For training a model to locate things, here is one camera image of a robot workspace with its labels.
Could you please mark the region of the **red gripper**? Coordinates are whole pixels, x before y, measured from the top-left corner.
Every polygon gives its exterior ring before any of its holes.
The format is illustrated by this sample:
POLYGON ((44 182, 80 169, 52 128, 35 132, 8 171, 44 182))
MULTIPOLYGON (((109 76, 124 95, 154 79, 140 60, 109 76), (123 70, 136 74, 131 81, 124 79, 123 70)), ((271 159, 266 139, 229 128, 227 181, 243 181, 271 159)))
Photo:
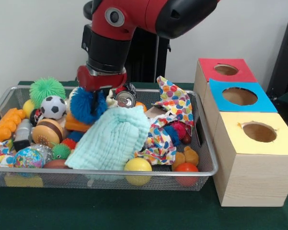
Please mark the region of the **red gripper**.
POLYGON ((126 82, 127 72, 125 68, 118 73, 98 72, 87 65, 82 65, 77 70, 77 80, 80 87, 92 92, 91 114, 98 115, 101 89, 119 88, 126 82))

